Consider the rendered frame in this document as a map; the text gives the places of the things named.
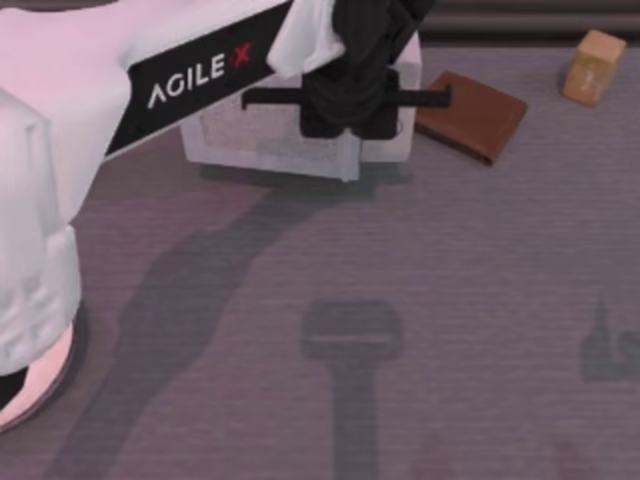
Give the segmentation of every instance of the brown wooden block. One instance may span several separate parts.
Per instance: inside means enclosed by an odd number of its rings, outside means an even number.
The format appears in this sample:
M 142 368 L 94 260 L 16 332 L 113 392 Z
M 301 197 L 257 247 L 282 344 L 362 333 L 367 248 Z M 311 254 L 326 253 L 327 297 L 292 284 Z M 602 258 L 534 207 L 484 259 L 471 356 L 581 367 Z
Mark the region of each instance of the brown wooden block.
M 613 81 L 627 43 L 612 35 L 591 30 L 576 48 L 565 79 L 564 96 L 595 107 Z
M 450 71 L 429 87 L 451 85 L 449 108 L 420 107 L 416 131 L 494 165 L 527 112 L 527 104 L 500 90 Z

